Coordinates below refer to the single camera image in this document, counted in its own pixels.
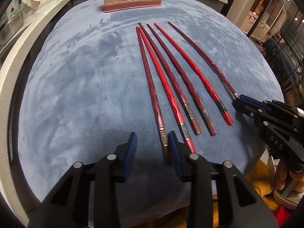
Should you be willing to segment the person's right hand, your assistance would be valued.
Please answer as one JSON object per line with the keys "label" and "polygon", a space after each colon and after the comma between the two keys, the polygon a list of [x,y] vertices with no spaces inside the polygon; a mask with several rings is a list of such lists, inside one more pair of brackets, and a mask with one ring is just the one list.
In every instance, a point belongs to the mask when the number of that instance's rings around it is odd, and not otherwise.
{"label": "person's right hand", "polygon": [[284,189],[286,183],[289,183],[291,179],[297,181],[294,187],[295,192],[303,192],[304,174],[302,172],[294,173],[289,171],[288,167],[283,160],[280,160],[276,172],[275,172],[275,187],[278,190]]}

